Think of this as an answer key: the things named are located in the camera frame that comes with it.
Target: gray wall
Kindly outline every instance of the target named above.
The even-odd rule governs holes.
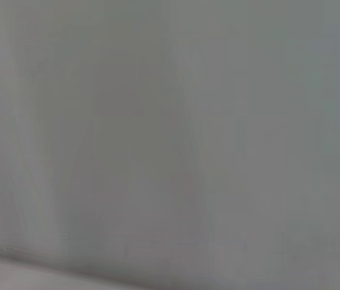
[[[340,1],[0,1],[7,245],[340,289]]]

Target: wall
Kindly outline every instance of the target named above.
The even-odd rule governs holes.
[[[0,245],[340,289],[340,2],[135,2],[0,1]]]

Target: white wall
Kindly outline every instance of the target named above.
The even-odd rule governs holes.
[[[162,282],[340,289],[340,1],[0,13],[1,244]]]

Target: floor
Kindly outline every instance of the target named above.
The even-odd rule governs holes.
[[[35,266],[0,260],[0,290],[138,290],[139,288],[75,277]]]

